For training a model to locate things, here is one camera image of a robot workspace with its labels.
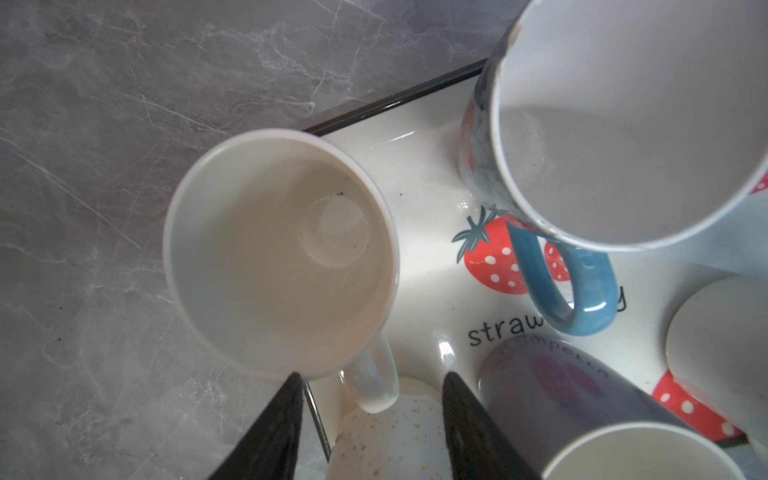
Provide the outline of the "white mug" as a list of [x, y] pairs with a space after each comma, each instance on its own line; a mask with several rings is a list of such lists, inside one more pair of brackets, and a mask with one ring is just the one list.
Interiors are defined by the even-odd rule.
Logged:
[[340, 422], [328, 479], [451, 479], [443, 406], [432, 386], [400, 379], [400, 395], [387, 410], [359, 408]]
[[270, 381], [337, 374], [370, 413], [397, 400], [383, 333], [397, 233], [381, 191], [338, 147], [288, 129], [215, 146], [173, 195], [163, 261], [181, 316], [227, 366]]

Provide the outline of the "blue mug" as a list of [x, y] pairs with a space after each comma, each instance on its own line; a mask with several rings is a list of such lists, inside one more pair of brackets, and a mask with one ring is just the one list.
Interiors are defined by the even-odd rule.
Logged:
[[606, 329], [610, 253], [685, 240], [766, 175], [766, 3], [529, 2], [477, 80], [459, 171], [549, 324]]

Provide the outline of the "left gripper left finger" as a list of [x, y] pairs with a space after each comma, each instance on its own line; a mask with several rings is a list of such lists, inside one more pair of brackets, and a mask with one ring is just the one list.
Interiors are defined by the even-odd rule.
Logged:
[[303, 413], [301, 376], [290, 374], [209, 479], [293, 479]]

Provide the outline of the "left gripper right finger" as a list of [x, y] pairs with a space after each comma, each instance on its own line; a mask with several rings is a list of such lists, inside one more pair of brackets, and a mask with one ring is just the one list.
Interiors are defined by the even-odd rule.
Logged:
[[456, 372], [442, 386], [443, 419], [454, 479], [540, 479]]

